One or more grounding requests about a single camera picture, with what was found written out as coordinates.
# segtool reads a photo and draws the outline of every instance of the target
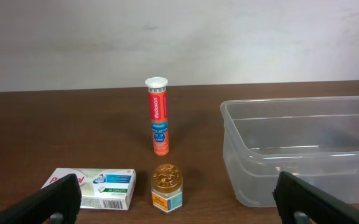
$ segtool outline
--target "container rim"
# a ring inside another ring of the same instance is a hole
[[[359,100],[359,96],[323,96],[323,97],[303,97],[303,98],[270,98],[270,99],[255,99],[255,100],[228,100],[224,101],[220,105],[220,111],[224,119],[224,126],[231,126],[236,133],[232,133],[230,128],[228,132],[230,137],[233,138],[236,142],[241,142],[242,146],[246,150],[237,151],[239,156],[247,158],[247,160],[254,160],[256,162],[263,163],[273,163],[273,162],[288,162],[296,159],[297,161],[304,161],[307,159],[317,159],[320,161],[330,160],[330,161],[343,161],[343,160],[352,160],[357,156],[359,159],[358,152],[317,152],[317,153],[305,153],[305,154],[270,154],[263,155],[258,154],[250,150],[242,138],[239,135],[237,127],[235,126],[233,119],[231,118],[229,111],[227,109],[228,105],[241,104],[241,103],[269,103],[269,102],[281,102],[281,101],[328,101],[328,100]]]

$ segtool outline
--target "caplets box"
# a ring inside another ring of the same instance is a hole
[[[136,183],[133,169],[56,168],[42,188],[75,174],[81,188],[81,208],[128,210]]]

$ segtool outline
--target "tiger balm jar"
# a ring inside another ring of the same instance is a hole
[[[164,212],[171,212],[182,206],[182,172],[177,166],[164,164],[152,174],[153,205]]]

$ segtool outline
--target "gold jar lid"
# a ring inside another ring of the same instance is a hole
[[[158,192],[172,193],[182,186],[182,182],[182,173],[177,166],[164,164],[153,171],[152,188]]]

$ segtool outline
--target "clear plastic container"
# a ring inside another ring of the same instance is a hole
[[[223,158],[237,199],[276,206],[280,171],[359,203],[359,96],[226,101]]]

